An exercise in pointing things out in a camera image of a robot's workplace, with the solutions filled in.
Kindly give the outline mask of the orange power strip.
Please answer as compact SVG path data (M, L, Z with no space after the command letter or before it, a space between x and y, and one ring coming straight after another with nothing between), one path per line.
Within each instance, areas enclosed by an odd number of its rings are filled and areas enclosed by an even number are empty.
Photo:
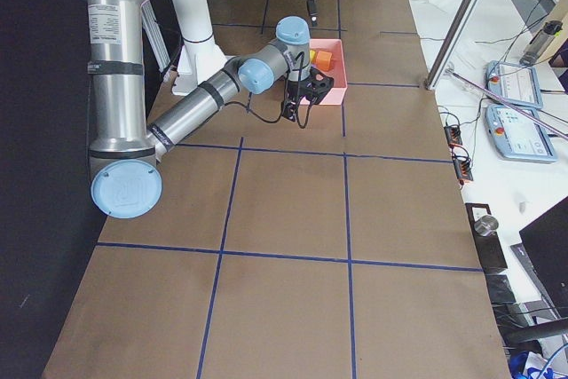
M474 180L471 158L468 155L452 153L452 162L457 180L461 185L471 183Z
M447 144L450 147L462 146L462 132L458 124L446 125L444 127Z

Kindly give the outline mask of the steel cup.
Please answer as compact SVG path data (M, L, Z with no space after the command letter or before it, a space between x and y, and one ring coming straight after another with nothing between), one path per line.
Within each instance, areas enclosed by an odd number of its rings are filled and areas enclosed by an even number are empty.
M474 232L482 237L494 234L499 228L498 220L492 215L483 215L474 221Z

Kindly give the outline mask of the teach pendant tablet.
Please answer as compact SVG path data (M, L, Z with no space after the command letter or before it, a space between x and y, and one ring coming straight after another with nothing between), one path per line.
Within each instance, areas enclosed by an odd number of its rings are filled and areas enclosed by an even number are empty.
M490 61L485 69L485 86L493 94L521 107L542 109L543 101L534 67Z
M485 110L489 137L502 159L550 164L557 161L548 132L528 115L537 119L537 110L522 108L525 115L499 104Z

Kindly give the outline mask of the near teach pendant tablet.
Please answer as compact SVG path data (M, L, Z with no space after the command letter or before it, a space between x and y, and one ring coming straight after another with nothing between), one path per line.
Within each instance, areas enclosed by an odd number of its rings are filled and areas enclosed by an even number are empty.
M537 119L537 110L522 108L525 115L499 104L485 110L489 137L502 159L550 164L557 161L548 132L528 115Z

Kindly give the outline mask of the orange foam block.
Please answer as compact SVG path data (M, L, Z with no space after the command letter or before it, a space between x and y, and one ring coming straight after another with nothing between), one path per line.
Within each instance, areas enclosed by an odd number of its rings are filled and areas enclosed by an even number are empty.
M320 71L329 71L333 68L333 53L331 51L316 51L313 64Z

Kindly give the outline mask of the aluminium frame post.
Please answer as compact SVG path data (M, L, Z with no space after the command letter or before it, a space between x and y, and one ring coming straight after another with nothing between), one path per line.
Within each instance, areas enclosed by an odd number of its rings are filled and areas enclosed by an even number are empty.
M437 57L424 81L427 90L434 90L438 85L441 76L447 69L450 59L460 42L462 33L466 28L469 19L476 9L479 0L461 0L460 6L450 25L446 38L442 43Z

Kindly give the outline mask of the clear water bottle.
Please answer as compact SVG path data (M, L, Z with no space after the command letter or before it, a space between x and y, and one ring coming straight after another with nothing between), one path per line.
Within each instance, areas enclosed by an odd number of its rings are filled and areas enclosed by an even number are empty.
M554 41L556 36L563 29L563 22L560 20L550 20L543 24L541 29L532 38L531 42L525 47L523 56L519 63L523 66L532 66L537 59Z

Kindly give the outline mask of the near orange power strip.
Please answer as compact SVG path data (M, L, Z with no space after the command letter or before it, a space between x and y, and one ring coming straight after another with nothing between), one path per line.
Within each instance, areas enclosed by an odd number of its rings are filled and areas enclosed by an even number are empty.
M471 158L468 155L452 153L452 162L457 180L461 185L471 183L474 180Z

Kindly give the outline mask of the black box under cup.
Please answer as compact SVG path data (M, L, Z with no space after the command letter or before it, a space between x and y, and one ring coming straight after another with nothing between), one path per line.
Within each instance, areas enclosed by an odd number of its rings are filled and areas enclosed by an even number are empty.
M497 231L488 236L482 237L474 232L473 224L476 219L483 215L493 215L488 204L466 202L469 227L476 246L477 255L483 271L486 274L499 274L508 268Z

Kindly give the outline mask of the far teach pendant tablet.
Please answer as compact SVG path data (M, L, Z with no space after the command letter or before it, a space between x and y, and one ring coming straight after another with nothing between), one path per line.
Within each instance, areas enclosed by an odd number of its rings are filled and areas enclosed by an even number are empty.
M490 61L485 69L485 86L493 94L521 107L542 109L543 101L534 67Z

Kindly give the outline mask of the far orange power strip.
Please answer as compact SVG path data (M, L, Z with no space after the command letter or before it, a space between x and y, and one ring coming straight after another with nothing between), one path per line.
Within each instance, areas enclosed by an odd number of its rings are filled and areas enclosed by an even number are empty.
M444 127L447 144L450 147L462 146L462 132L458 124L446 125Z

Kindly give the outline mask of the black monitor corner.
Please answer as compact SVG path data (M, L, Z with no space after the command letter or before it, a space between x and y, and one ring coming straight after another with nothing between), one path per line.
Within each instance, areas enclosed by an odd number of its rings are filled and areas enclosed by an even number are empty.
M567 306L567 201L533 220L520 237L554 305Z

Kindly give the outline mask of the pink plastic bin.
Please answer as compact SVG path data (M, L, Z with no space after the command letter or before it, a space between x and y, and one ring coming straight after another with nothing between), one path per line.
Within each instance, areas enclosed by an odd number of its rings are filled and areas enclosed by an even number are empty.
M328 71L323 70L323 73L334 79L334 87L320 104L322 106L341 105L348 88L342 41L340 39L312 38L310 48L314 51L328 51L331 53L330 69Z

